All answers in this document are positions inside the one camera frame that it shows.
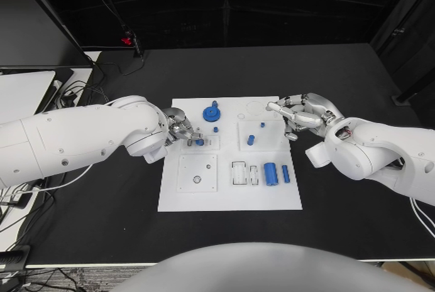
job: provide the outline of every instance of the hole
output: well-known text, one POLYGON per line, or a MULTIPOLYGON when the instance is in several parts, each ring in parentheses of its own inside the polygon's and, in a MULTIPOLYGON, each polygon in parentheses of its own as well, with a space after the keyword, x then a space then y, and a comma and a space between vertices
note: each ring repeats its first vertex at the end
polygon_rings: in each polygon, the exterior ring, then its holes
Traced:
POLYGON ((424 167, 424 172, 425 172, 427 174, 430 174, 430 173, 432 172, 434 167, 435 167, 434 162, 430 162, 430 163, 427 164, 427 166, 424 167))

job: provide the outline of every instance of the white cable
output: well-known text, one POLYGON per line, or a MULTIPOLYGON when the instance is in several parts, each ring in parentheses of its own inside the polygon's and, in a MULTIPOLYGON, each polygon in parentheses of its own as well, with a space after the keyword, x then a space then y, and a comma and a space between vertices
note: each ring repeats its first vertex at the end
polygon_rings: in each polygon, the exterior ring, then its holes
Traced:
POLYGON ((55 190, 57 188, 62 188, 62 187, 68 186, 71 183, 74 183, 84 176, 84 174, 87 173, 87 171, 91 168, 91 166, 93 165, 88 166, 88 168, 86 169, 86 171, 81 173, 81 175, 71 182, 65 183, 60 187, 49 187, 49 188, 44 188, 42 190, 29 190, 29 191, 25 191, 25 192, 16 192, 16 193, 9 194, 8 196, 2 196, 0 200, 3 198, 6 198, 6 197, 15 196, 15 195, 22 195, 25 193, 39 193, 39 192, 45 192, 47 190, 55 190))
POLYGON ((424 222, 422 218, 419 217, 419 214, 418 214, 418 212, 417 212, 417 210, 415 210, 415 203, 414 203, 412 200, 414 200, 414 199, 409 198, 409 201, 411 201, 411 207, 412 207, 412 210, 415 211, 415 215, 417 215, 417 217, 418 217, 421 223, 422 223, 424 226, 427 227, 427 230, 430 231, 430 234, 431 234, 432 237, 435 238, 435 233, 432 232, 431 228, 430 228, 428 225, 425 224, 425 222, 424 222))
POLYGON ((417 209, 418 209, 418 211, 422 213, 422 215, 427 217, 427 219, 428 219, 428 221, 431 222, 431 224, 432 224, 432 226, 434 226, 434 228, 435 228, 435 222, 432 221, 432 219, 428 217, 428 215, 425 214, 425 212, 422 211, 422 209, 419 208, 419 206, 418 206, 418 204, 417 204, 417 200, 415 199, 412 199, 414 200, 414 202, 415 202, 415 207, 417 207, 417 209))

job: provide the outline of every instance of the robotic hand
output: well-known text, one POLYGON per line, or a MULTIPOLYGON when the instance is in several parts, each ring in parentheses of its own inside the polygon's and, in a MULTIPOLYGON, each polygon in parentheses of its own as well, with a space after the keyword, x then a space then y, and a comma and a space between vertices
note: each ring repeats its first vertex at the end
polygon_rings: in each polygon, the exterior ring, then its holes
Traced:
POLYGON ((285 136, 311 130, 324 142, 307 150, 315 168, 333 162, 350 179, 370 179, 395 192, 435 205, 435 132, 346 118, 334 104, 310 93, 271 102, 288 118, 285 136))
POLYGON ((181 109, 140 96, 0 124, 0 136, 0 189, 106 160, 120 145, 154 163, 177 140, 203 138, 181 109))

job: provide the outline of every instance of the white desk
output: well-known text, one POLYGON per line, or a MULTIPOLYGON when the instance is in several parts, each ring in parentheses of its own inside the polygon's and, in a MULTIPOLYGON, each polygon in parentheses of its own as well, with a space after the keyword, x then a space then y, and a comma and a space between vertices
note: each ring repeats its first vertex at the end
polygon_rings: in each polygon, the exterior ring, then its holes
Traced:
MULTIPOLYGON (((91 57, 93 61, 97 61, 100 53, 101 53, 100 51, 86 52, 86 54, 91 57)), ((73 69, 73 71, 74 71, 74 74, 73 74, 70 80, 62 85, 62 87, 60 89, 61 92, 64 91, 65 87, 74 81, 83 80, 86 82, 88 80, 93 69, 81 68, 81 69, 73 69)), ((26 85, 32 86, 34 83, 41 84, 41 81, 39 80, 34 81, 34 82, 28 81, 28 83, 31 83, 31 84, 26 84, 26 85)), ((5 123, 8 121, 15 121, 16 119, 32 116, 35 114, 35 110, 39 106, 44 95, 45 95, 45 93, 41 93, 41 92, 38 94, 34 94, 32 95, 34 101, 29 102, 29 104, 26 104, 25 107, 22 107, 21 106, 21 96, 23 96, 23 94, 9 94, 8 92, 0 93, 0 102, 3 102, 6 98, 9 100, 8 102, 10 102, 9 105, 0 105, 0 112, 2 112, 0 116, 5 116, 5 118, 0 117, 0 123, 5 123)), ((25 209, 12 209, 12 211, 9 212, 9 215, 6 216, 5 221, 2 222, 0 230, 29 213, 34 203, 35 203, 35 198, 36 198, 36 194, 32 196, 31 201, 28 203, 28 207, 25 209)), ((0 233, 0 251, 5 251, 8 249, 8 247, 16 241, 22 224, 23 224, 23 220, 10 229, 8 229, 3 233, 0 233)))

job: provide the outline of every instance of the black wall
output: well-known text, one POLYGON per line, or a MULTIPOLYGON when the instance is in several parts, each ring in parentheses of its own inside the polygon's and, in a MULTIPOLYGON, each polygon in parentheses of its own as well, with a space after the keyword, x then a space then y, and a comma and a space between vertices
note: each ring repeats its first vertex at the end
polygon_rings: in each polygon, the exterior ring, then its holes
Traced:
MULTIPOLYGON (((48 0, 81 46, 123 46, 101 0, 48 0)), ((113 0, 145 49, 360 43, 399 0, 113 0)))

